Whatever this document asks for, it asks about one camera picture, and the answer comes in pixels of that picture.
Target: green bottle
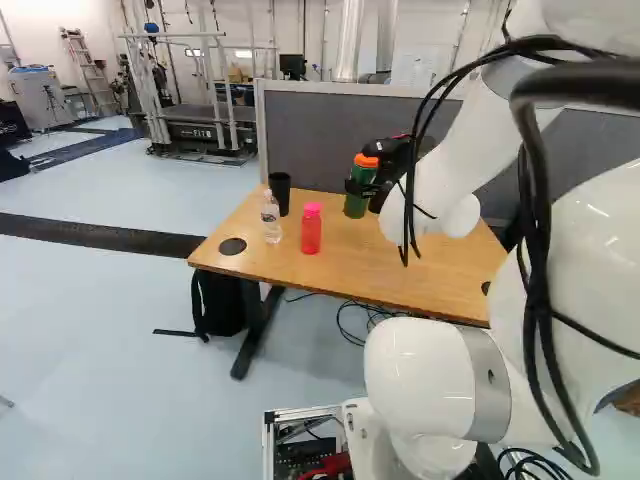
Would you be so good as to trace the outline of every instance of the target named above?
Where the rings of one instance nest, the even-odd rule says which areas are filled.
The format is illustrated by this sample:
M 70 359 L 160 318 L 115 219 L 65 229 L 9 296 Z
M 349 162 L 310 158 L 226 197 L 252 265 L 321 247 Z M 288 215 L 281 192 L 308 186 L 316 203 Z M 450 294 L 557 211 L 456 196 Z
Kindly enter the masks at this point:
M 359 153 L 353 159 L 353 168 L 351 169 L 351 178 L 360 185 L 368 185 L 378 172 L 378 157 L 365 157 Z M 367 212 L 368 198 L 360 198 L 347 193 L 344 200 L 344 214 L 350 218 L 362 218 Z

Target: water bottle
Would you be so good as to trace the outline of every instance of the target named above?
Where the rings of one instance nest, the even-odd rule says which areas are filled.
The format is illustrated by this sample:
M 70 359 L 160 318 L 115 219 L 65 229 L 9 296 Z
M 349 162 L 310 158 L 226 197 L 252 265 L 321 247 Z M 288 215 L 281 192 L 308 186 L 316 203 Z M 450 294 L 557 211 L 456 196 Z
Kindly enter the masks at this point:
M 321 203 L 312 202 L 304 205 L 300 247 L 302 253 L 306 253 L 307 255 L 315 255 L 320 251 L 320 243 L 322 241 L 321 211 Z
M 260 211 L 260 218 L 264 225 L 264 239 L 267 243 L 278 243 L 282 239 L 280 226 L 280 207 L 271 193 L 271 189 L 264 191 L 264 201 Z
M 378 172 L 378 157 L 365 157 L 362 153 L 353 159 L 351 178 L 360 185 L 370 184 Z M 350 218 L 362 218 L 367 211 L 369 199 L 347 194 L 344 200 L 344 214 Z

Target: black cup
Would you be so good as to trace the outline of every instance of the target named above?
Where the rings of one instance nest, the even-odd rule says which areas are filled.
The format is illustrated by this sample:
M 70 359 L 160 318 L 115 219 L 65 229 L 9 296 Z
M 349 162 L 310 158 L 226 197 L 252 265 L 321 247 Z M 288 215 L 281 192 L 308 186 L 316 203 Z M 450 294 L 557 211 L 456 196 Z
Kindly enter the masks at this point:
M 289 215 L 289 195 L 291 192 L 291 176 L 284 172 L 269 174 L 269 188 L 280 205 L 280 216 Z

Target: orange cap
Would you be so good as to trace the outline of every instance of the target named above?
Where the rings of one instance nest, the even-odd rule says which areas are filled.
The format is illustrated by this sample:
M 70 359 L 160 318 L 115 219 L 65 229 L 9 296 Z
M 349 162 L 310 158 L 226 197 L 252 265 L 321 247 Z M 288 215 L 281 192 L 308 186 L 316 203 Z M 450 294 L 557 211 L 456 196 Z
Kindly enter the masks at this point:
M 380 162 L 378 157 L 365 157 L 362 153 L 357 154 L 353 161 L 363 168 L 378 168 L 378 163 Z

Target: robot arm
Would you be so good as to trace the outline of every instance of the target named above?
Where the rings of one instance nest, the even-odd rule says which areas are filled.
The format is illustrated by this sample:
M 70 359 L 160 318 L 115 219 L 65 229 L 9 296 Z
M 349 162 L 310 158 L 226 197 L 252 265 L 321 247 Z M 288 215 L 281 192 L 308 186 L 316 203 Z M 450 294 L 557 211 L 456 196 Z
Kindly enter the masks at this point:
M 567 20 L 570 7 L 577 19 L 574 31 Z M 547 25 L 554 25 L 559 29 L 556 33 L 583 45 L 626 54 L 640 52 L 640 30 L 626 20 L 637 17 L 640 7 L 628 0 L 608 2 L 604 21 L 598 22 L 594 15 L 602 8 L 597 0 L 565 1 L 561 7 L 551 1 L 520 0 L 509 30 L 517 37 L 545 33 Z M 549 15 L 560 11 L 560 17 Z M 590 30 L 587 26 L 597 27 L 598 35 L 584 38 Z M 608 33 L 604 35 L 607 42 L 593 45 L 594 38 L 603 38 L 603 30 Z M 624 48 L 616 50 L 615 45 Z M 516 156 L 520 135 L 506 95 L 500 95 L 499 82 L 494 82 L 511 68 L 518 66 L 503 62 L 496 67 L 497 74 L 482 72 L 446 138 L 417 164 L 414 202 L 437 217 L 429 219 L 414 209 L 417 235 L 468 233 L 479 214 L 471 192 Z M 558 109 L 539 110 L 538 124 L 544 128 L 558 113 Z M 640 308 L 633 294 L 640 278 L 635 268 L 640 265 L 640 232 L 634 227 L 640 218 L 627 206 L 634 204 L 631 199 L 637 195 L 640 168 L 635 167 L 639 164 L 635 161 L 596 177 L 556 202 L 548 257 L 554 307 L 634 351 L 640 349 L 640 336 L 630 334 L 630 319 Z M 380 214 L 383 233 L 396 244 L 402 241 L 404 204 L 396 186 Z M 371 333 L 365 347 L 369 400 L 388 429 L 398 457 L 414 475 L 452 478 L 472 459 L 476 441 L 557 445 L 524 375 L 526 298 L 511 252 L 489 291 L 490 331 L 471 333 L 464 327 L 394 318 Z M 558 365 L 581 420 L 591 416 L 595 403 L 606 393 L 640 376 L 638 362 L 620 357 L 564 324 L 554 331 Z M 561 430 L 571 435 L 541 364 L 544 396 Z
M 509 32 L 518 37 L 550 33 L 535 0 L 521 0 L 510 15 Z M 462 108 L 445 139 L 416 165 L 414 203 L 437 217 L 432 220 L 414 209 L 416 235 L 443 231 L 452 237 L 467 235 L 480 216 L 472 192 L 489 182 L 515 159 L 521 142 L 509 110 L 511 86 L 546 65 L 521 59 L 496 62 L 470 86 Z M 537 111 L 541 128 L 561 108 Z M 386 238 L 402 243 L 404 195 L 396 185 L 380 212 Z

